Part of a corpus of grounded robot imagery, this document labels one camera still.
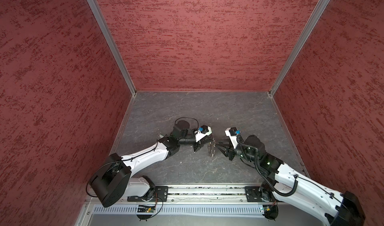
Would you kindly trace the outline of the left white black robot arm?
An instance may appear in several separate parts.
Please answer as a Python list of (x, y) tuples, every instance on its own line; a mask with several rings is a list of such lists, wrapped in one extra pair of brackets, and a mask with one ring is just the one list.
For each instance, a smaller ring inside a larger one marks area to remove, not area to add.
[(130, 155), (113, 153), (91, 176), (88, 187), (92, 198), (98, 198), (108, 208), (122, 198), (138, 197), (144, 201), (156, 198), (156, 186), (147, 176), (135, 177), (139, 171), (175, 155), (180, 147), (192, 147), (198, 151), (213, 142), (210, 126), (190, 128), (189, 122), (179, 119), (169, 135), (160, 137), (153, 146)]

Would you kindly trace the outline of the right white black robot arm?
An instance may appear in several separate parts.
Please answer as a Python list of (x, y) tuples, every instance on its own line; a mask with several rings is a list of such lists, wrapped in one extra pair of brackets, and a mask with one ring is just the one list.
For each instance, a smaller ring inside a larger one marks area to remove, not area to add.
[(264, 179), (260, 187), (265, 201), (290, 204), (320, 220), (325, 226), (362, 226), (366, 216), (358, 197), (317, 183), (268, 153), (264, 143), (251, 135), (229, 136), (215, 143), (225, 157), (238, 157)]

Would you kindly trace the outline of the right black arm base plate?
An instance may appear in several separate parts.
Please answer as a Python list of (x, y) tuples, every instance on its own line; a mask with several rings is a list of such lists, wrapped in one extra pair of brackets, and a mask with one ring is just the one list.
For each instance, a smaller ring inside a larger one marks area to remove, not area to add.
[(249, 203), (273, 203), (276, 201), (272, 191), (265, 187), (246, 186), (245, 196)]

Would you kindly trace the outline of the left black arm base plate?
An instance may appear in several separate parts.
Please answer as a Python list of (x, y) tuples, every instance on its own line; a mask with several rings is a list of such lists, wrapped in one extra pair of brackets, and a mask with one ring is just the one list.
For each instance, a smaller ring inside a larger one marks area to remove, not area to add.
[(143, 197), (130, 196), (127, 197), (128, 202), (166, 202), (168, 198), (169, 187), (168, 186), (155, 186), (150, 189), (149, 193), (146, 193)]

